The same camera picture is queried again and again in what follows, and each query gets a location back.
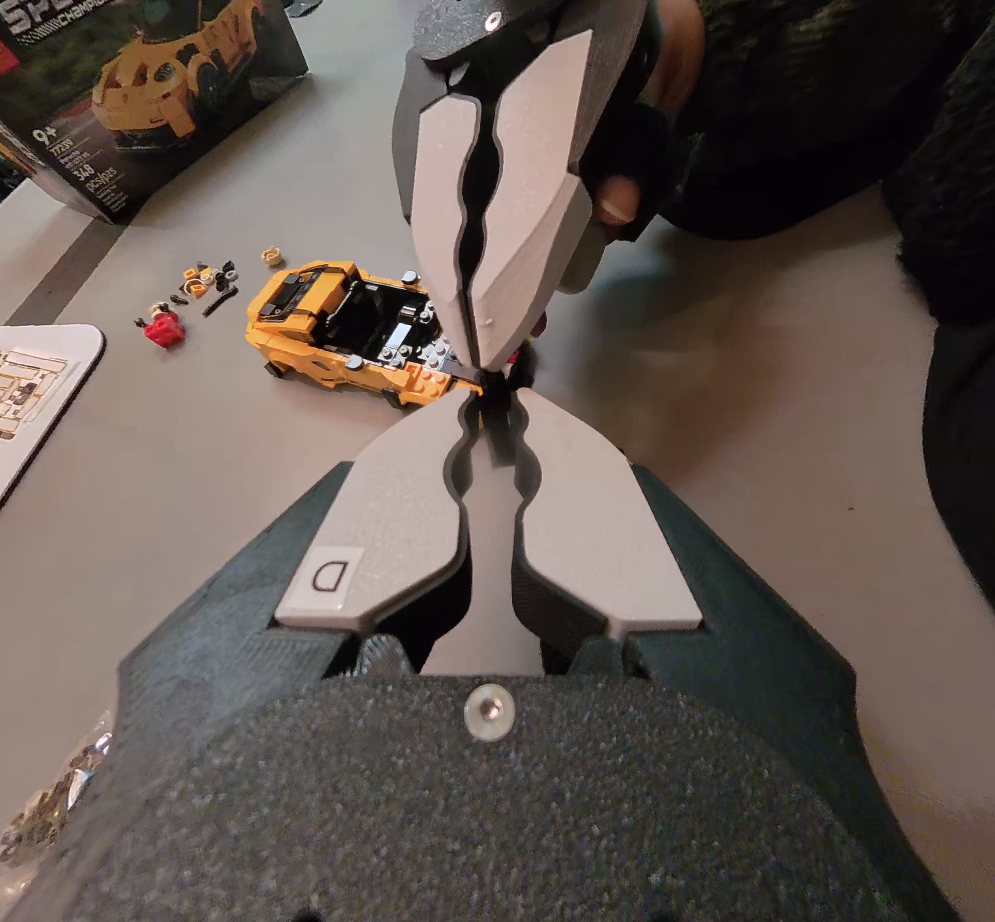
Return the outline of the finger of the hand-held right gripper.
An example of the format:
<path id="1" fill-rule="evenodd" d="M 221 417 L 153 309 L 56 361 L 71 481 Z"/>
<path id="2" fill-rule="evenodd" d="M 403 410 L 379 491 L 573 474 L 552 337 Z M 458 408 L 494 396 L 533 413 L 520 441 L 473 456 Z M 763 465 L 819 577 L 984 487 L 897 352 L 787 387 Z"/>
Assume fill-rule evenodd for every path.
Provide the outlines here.
<path id="1" fill-rule="evenodd" d="M 502 368 L 535 326 L 591 218 L 590 195 L 568 165 L 592 34 L 548 45 L 496 107 L 500 174 L 468 294 L 487 372 Z"/>
<path id="2" fill-rule="evenodd" d="M 458 361 L 474 366 L 459 249 L 466 225 L 463 180 L 479 135 L 480 104 L 450 94 L 418 124 L 410 227 L 421 279 Z"/>

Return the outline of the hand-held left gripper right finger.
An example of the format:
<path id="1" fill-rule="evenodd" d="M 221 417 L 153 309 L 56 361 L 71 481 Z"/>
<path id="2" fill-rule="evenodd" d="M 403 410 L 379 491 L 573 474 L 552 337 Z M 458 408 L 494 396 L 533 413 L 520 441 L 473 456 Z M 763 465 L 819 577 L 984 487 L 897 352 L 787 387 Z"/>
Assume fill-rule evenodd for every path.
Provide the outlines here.
<path id="1" fill-rule="evenodd" d="M 623 452 L 530 389 L 511 417 L 521 622 L 535 634 L 697 629 L 703 613 Z"/>

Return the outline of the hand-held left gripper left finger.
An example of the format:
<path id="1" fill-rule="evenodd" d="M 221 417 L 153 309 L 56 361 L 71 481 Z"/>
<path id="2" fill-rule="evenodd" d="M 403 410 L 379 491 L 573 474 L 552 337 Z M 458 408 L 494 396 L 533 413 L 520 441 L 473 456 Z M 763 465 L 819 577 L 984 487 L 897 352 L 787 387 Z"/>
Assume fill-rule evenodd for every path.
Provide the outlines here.
<path id="1" fill-rule="evenodd" d="M 466 582 L 461 461 L 476 397 L 448 393 L 357 456 L 276 606 L 280 626 L 368 633 Z"/>

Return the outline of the black L-shaped lego plate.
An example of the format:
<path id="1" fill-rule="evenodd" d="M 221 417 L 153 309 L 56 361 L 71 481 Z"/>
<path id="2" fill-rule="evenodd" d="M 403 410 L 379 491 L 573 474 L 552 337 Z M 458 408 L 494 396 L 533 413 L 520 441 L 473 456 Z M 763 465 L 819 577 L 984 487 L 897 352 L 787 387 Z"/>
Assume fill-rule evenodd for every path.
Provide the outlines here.
<path id="1" fill-rule="evenodd" d="M 478 433 L 494 466 L 516 464 L 514 392 L 502 371 L 485 371 L 476 399 Z"/>

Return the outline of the yellow lego car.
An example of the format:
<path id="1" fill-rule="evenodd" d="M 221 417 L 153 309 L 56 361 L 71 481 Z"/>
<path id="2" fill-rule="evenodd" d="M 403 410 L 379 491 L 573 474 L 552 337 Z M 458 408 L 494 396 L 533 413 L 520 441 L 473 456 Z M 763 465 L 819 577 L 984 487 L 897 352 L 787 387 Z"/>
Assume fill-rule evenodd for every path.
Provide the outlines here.
<path id="1" fill-rule="evenodd" d="M 278 379 L 294 373 L 329 390 L 352 387 L 397 408 L 484 392 L 478 374 L 458 361 L 413 270 L 399 279 L 347 261 L 281 270 L 247 314 L 247 341 Z"/>

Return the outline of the white book stand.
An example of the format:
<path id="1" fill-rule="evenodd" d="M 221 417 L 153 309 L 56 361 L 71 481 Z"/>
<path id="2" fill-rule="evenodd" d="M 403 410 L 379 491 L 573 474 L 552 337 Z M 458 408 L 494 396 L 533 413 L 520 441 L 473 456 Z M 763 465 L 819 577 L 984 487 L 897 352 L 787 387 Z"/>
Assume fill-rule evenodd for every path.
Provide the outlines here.
<path id="1" fill-rule="evenodd" d="M 52 393 L 38 416 L 12 442 L 1 440 L 1 503 L 5 504 L 38 452 L 104 355 L 106 339 L 89 324 L 2 326 L 2 349 L 64 359 L 73 363 L 68 377 Z"/>

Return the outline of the person's right forearm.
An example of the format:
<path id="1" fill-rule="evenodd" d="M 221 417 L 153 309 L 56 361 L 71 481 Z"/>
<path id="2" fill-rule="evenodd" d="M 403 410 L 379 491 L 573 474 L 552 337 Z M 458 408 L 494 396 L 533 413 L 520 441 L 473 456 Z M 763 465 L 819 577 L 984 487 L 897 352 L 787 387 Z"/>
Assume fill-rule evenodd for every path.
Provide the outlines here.
<path id="1" fill-rule="evenodd" d="M 909 240 L 993 244 L 993 0 L 696 0 L 661 214 L 737 239 L 880 182 Z"/>

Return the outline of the pile of small lego pieces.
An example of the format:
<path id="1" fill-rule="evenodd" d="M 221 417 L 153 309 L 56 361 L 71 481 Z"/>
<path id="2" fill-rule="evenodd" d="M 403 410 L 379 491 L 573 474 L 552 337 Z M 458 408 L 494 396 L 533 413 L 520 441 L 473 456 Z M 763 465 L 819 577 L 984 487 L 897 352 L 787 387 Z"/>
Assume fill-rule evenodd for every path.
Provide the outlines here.
<path id="1" fill-rule="evenodd" d="M 198 262 L 183 271 L 180 294 L 193 299 L 201 299 L 212 290 L 225 294 L 234 288 L 238 277 L 233 262 L 228 261 L 220 267 Z"/>

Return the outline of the lego set box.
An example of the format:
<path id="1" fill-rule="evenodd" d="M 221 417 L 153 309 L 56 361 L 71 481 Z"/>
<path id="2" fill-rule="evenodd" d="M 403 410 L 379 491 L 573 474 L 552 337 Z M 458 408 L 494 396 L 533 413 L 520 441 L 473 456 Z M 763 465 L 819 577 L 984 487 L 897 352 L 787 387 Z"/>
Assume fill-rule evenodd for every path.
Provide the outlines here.
<path id="1" fill-rule="evenodd" d="M 286 0 L 1 0 L 2 163 L 129 223 L 301 82 Z"/>

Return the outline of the person's right hand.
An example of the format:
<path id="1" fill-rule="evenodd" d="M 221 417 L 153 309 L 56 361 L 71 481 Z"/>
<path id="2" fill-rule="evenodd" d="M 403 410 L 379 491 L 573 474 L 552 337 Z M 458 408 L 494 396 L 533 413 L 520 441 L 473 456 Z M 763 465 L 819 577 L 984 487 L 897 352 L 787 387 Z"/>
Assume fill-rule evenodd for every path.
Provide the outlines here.
<path id="1" fill-rule="evenodd" d="M 636 101 L 624 107 L 599 177 L 592 219 L 609 243 L 635 240 L 665 195 L 665 151 L 678 115 L 702 70 L 705 27 L 698 0 L 655 0 L 659 39 L 653 70 Z"/>

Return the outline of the sticker sheet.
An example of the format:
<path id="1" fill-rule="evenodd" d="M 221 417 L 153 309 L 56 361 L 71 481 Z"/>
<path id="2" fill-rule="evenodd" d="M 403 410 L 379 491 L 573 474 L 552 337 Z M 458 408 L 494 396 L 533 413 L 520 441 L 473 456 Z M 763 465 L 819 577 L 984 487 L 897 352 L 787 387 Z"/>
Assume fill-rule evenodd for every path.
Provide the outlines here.
<path id="1" fill-rule="evenodd" d="M 12 442 L 68 377 L 73 363 L 17 349 L 1 351 L 1 439 Z"/>

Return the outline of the clear plastic bag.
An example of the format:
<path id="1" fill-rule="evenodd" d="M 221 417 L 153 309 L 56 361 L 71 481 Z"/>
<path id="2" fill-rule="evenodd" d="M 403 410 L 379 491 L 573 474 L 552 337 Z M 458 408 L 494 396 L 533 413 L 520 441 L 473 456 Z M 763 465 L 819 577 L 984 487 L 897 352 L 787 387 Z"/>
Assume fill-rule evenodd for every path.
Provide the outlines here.
<path id="1" fill-rule="evenodd" d="M 2 831 L 2 867 L 18 867 L 41 856 L 61 835 L 103 765 L 115 734 L 115 717 L 105 711 L 56 775 Z"/>

